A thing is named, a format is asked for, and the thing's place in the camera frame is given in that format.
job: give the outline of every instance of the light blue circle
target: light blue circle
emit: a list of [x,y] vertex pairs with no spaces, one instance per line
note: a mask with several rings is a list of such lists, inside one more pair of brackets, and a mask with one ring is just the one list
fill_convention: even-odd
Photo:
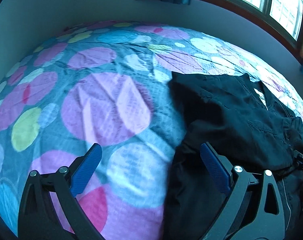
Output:
[[46,128],[53,121],[55,121],[58,113],[59,113],[59,106],[57,104],[50,103],[47,106],[45,106],[38,118],[39,126],[41,128]]
[[129,143],[109,159],[107,177],[112,191],[139,208],[156,208],[164,203],[170,159],[151,144]]
[[122,42],[129,42],[137,38],[138,34],[129,31],[112,31],[99,35],[96,37],[97,42],[115,44]]
[[6,225],[18,235],[19,204],[17,197],[6,181],[0,184],[0,216]]
[[33,55],[29,55],[29,56],[23,58],[20,62],[20,66],[26,65],[31,60],[32,57],[33,57]]

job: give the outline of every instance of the bedspread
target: bedspread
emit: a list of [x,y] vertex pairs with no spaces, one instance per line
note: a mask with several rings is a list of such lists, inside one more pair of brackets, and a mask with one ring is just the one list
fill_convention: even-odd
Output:
[[228,42],[155,23],[75,26],[40,44],[0,83],[0,215],[15,234],[29,172],[69,166],[97,142],[103,156],[77,196],[81,207],[106,240],[160,238],[167,170],[185,134],[167,85],[172,71],[249,73],[303,121],[293,86]]

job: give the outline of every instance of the jacket zipper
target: jacket zipper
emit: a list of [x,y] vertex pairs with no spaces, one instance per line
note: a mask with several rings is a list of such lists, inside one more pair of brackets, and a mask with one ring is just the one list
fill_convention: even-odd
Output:
[[288,220],[288,224],[287,224],[287,227],[286,227],[286,231],[287,231],[288,226],[289,226],[289,222],[290,222],[290,217],[291,217],[291,210],[290,210],[289,203],[288,203],[288,199],[287,199],[287,193],[286,193],[286,188],[285,188],[284,179],[283,179],[283,185],[284,185],[284,192],[285,192],[286,203],[287,203],[287,206],[288,206],[288,209],[289,209],[289,220]]

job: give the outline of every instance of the black jacket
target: black jacket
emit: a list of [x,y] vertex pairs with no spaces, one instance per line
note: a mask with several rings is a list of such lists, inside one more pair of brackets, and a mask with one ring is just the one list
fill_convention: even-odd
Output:
[[[169,172],[164,240],[198,240],[224,201],[199,156],[206,141],[248,172],[273,171],[290,230],[301,210],[303,173],[293,171],[295,150],[303,153],[301,118],[262,82],[251,82],[248,74],[173,73],[170,87],[187,133]],[[264,94],[266,106],[255,89]]]

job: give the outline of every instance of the wooden window frame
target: wooden window frame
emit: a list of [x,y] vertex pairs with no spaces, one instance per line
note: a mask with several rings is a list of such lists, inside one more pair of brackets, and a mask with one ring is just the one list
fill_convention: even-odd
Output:
[[303,10],[301,27],[298,38],[295,40],[280,23],[269,15],[272,0],[264,0],[261,10],[244,0],[201,1],[217,5],[251,21],[278,40],[301,64],[303,63]]

